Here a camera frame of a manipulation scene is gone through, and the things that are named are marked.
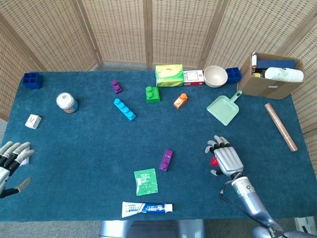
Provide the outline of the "purple sloped one-stud block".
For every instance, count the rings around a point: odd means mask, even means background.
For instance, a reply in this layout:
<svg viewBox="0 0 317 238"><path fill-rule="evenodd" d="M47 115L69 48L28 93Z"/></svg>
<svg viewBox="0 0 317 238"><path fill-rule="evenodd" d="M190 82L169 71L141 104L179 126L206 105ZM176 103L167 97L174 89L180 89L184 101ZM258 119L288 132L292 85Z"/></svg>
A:
<svg viewBox="0 0 317 238"><path fill-rule="evenodd" d="M160 170L165 171L165 172L167 171L172 154L173 154L172 150L166 149L166 151L163 155L163 158L161 160L160 166L159 166Z"/></svg>

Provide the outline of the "stack of paper cups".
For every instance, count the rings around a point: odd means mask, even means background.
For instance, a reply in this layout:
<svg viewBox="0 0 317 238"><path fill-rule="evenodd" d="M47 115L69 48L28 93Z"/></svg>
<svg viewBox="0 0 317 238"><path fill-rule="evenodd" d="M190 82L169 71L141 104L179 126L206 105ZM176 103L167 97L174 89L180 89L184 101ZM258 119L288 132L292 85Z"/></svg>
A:
<svg viewBox="0 0 317 238"><path fill-rule="evenodd" d="M266 79L283 81L283 82L302 82L304 73L297 69L269 67L264 76Z"/></svg>

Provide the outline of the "light green dustpan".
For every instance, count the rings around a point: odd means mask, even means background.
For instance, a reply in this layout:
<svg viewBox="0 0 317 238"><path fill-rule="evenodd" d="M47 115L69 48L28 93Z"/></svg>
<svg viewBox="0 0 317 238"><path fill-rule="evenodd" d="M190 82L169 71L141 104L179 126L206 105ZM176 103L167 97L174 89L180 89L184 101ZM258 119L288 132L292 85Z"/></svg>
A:
<svg viewBox="0 0 317 238"><path fill-rule="evenodd" d="M228 126L239 112L239 107L235 104L235 101L242 95L242 93L241 90L238 90L230 99L223 95L219 96L207 106L207 111L224 126Z"/></svg>

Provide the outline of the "wicker folding screen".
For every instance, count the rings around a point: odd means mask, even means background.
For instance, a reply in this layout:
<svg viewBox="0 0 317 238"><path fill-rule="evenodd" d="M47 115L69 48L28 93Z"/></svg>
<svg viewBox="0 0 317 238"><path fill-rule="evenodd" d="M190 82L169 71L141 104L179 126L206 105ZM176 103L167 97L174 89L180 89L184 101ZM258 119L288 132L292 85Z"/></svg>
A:
<svg viewBox="0 0 317 238"><path fill-rule="evenodd" d="M292 98L317 158L317 0L0 0L0 119L28 71L241 66L253 51L303 62Z"/></svg>

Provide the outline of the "dark blue lego block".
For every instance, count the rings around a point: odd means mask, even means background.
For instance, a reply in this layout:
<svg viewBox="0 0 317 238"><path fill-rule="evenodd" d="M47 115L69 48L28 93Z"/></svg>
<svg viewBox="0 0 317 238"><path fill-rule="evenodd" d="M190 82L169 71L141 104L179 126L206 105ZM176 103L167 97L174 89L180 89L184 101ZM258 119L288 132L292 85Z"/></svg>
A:
<svg viewBox="0 0 317 238"><path fill-rule="evenodd" d="M225 71L228 76L228 84L238 83L242 79L242 73L238 67L226 68Z"/></svg>

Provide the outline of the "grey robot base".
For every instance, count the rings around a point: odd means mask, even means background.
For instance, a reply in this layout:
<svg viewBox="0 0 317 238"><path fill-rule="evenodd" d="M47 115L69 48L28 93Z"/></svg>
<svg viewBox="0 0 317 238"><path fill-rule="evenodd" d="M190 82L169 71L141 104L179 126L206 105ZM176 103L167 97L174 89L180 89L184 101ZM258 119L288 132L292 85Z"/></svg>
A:
<svg viewBox="0 0 317 238"><path fill-rule="evenodd" d="M99 238L206 238L205 221L101 221Z"/></svg>

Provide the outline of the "blue compartment box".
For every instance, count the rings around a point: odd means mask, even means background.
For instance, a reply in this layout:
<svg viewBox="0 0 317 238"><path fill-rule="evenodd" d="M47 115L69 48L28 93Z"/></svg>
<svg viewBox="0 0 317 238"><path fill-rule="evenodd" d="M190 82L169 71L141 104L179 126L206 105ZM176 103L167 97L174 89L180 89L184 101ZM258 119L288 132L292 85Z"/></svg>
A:
<svg viewBox="0 0 317 238"><path fill-rule="evenodd" d="M42 81L42 76L38 72L28 72L24 73L22 84L29 89L41 89Z"/></svg>

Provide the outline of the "clear jar white lid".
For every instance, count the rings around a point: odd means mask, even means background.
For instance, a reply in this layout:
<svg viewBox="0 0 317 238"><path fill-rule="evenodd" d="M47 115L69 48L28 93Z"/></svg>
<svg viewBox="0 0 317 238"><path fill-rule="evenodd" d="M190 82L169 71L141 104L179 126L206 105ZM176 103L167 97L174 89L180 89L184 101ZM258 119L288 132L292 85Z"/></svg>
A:
<svg viewBox="0 0 317 238"><path fill-rule="evenodd" d="M60 93L56 98L56 104L66 113L74 113L78 109L77 101L67 92Z"/></svg>

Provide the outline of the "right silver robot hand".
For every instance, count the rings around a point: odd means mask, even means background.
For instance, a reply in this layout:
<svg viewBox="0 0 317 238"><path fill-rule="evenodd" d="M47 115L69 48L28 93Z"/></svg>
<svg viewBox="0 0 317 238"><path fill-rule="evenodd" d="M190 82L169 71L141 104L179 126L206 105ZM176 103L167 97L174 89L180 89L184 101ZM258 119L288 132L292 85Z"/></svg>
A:
<svg viewBox="0 0 317 238"><path fill-rule="evenodd" d="M225 175L234 179L243 172L244 166L236 150L224 137L215 135L214 140L209 140L207 144L205 153L214 154L219 167L218 170L211 170L214 176Z"/></svg>

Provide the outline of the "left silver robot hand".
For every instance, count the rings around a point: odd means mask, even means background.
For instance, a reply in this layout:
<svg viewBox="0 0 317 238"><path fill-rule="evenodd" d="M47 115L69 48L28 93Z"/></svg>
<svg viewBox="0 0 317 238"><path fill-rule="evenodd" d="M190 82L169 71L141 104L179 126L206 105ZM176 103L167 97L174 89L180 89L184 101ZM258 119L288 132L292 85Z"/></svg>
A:
<svg viewBox="0 0 317 238"><path fill-rule="evenodd" d="M35 153L34 150L22 152L29 146L30 142L21 144L19 142L13 143L12 141L8 141L0 148L0 199L20 193L29 185L31 179L26 178L16 187L5 188L9 179L22 162Z"/></svg>

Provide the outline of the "light blue four-stud block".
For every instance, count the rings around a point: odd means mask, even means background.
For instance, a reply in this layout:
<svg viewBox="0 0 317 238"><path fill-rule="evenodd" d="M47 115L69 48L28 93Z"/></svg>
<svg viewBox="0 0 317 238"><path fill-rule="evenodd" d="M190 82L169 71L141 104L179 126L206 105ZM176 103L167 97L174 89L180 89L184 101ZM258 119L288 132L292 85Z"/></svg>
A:
<svg viewBox="0 0 317 238"><path fill-rule="evenodd" d="M136 115L119 99L114 99L113 104L130 120L134 120Z"/></svg>

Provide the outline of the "dark blue flat box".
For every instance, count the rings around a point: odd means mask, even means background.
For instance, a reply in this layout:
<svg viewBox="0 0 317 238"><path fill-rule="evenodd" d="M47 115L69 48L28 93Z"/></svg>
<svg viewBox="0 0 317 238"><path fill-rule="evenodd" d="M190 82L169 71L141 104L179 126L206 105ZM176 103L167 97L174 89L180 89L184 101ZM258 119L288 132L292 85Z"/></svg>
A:
<svg viewBox="0 0 317 238"><path fill-rule="evenodd" d="M265 59L265 60L257 60L256 70L266 70L269 67L295 69L295 61L293 59Z"/></svg>

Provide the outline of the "orange sloped one-stud block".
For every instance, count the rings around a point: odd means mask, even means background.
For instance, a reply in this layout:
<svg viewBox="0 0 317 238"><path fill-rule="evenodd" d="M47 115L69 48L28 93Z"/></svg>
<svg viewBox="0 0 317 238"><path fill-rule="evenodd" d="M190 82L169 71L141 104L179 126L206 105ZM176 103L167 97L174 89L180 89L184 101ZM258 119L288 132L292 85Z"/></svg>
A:
<svg viewBox="0 0 317 238"><path fill-rule="evenodd" d="M177 99L176 101L173 103L173 105L179 109L180 107L182 107L188 100L187 94L182 93Z"/></svg>

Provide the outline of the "blue carpet table cover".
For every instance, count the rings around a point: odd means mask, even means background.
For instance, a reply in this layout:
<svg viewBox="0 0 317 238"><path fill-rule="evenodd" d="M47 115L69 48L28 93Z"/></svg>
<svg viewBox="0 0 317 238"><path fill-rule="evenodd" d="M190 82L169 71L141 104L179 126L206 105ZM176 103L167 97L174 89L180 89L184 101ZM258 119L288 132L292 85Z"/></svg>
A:
<svg viewBox="0 0 317 238"><path fill-rule="evenodd" d="M317 179L291 97L269 100L242 95L239 112L224 126L207 106L231 97L236 85L219 88L161 88L158 103L147 103L153 71L43 72L41 89L20 85L3 141L30 142L35 154L19 167L7 187L26 178L19 194L0 199L0 222L119 220L122 202L171 203L173 212L138 214L134 219L239 218L241 201L228 186L226 203L218 194L227 180L211 174L207 142L225 137L237 151L243 174L274 218L317 215ZM122 92L111 85L117 80ZM74 113L56 104L67 92L78 103ZM182 94L187 102L173 103ZM119 98L135 115L130 121L114 104ZM290 151L266 111L270 103L298 150ZM25 126L30 114L42 119ZM167 171L159 169L166 149L173 151ZM154 168L158 193L136 195L135 171Z"/></svg>

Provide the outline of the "green two-stud block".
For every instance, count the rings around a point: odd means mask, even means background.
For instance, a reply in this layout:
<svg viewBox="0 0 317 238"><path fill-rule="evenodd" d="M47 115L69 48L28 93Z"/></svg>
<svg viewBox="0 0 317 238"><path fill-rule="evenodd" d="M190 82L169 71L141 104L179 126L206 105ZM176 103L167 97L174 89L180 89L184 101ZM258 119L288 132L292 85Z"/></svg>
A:
<svg viewBox="0 0 317 238"><path fill-rule="evenodd" d="M146 87L146 101L147 103L155 103L160 101L159 89L157 87Z"/></svg>

